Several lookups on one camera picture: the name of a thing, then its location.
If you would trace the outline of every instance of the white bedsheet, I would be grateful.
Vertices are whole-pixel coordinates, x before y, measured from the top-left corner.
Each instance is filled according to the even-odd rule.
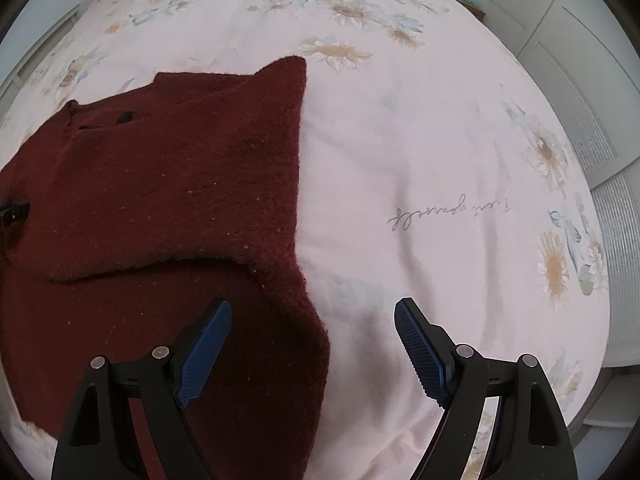
[[[487,357],[537,355],[570,421],[609,325],[593,202],[540,90],[452,0],[97,0],[14,101],[0,163],[68,99],[289,54],[308,59],[296,250],[332,343],[306,478],[409,478],[426,449],[441,412],[394,330],[403,296]],[[53,440],[0,420],[45,478]]]

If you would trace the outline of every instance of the wall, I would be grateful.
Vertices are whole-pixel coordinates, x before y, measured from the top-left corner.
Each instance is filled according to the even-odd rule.
[[[29,49],[66,13],[93,0],[29,0],[0,44],[0,85]]]

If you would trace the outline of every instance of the maroon knit fabric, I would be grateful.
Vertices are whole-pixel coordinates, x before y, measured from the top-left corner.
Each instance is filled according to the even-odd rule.
[[[305,83],[299,57],[161,73],[69,102],[0,172],[2,202],[31,203],[0,269],[0,354],[25,420],[57,436],[93,356],[142,357],[219,296],[233,324],[186,410],[196,439],[219,478],[302,478],[329,355],[294,253]]]

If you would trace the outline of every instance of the blue gripper pad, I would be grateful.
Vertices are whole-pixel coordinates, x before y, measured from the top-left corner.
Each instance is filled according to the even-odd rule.
[[[231,330],[231,305],[221,301],[217,309],[204,324],[188,351],[180,369],[180,385],[174,393],[182,409],[191,399],[202,393],[209,373]]]
[[[394,322],[427,397],[439,406],[447,406],[451,396],[447,385],[455,368],[453,357],[411,298],[396,303]]]

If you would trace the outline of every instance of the screw head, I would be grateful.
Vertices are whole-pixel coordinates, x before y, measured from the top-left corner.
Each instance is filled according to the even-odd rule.
[[[460,357],[466,357],[469,358],[474,354],[474,349],[471,348],[471,346],[469,345],[458,345],[456,347],[456,353],[460,356]]]
[[[151,355],[155,359],[164,359],[169,355],[169,349],[166,346],[157,346],[154,348],[154,351],[151,352]]]
[[[93,359],[91,359],[91,368],[94,368],[95,370],[97,370],[98,368],[102,368],[104,366],[104,363],[105,363],[104,357],[102,357],[101,355],[98,355],[98,357],[94,357]]]
[[[524,354],[522,356],[522,362],[529,368],[535,368],[536,366],[538,366],[538,360],[531,354]]]

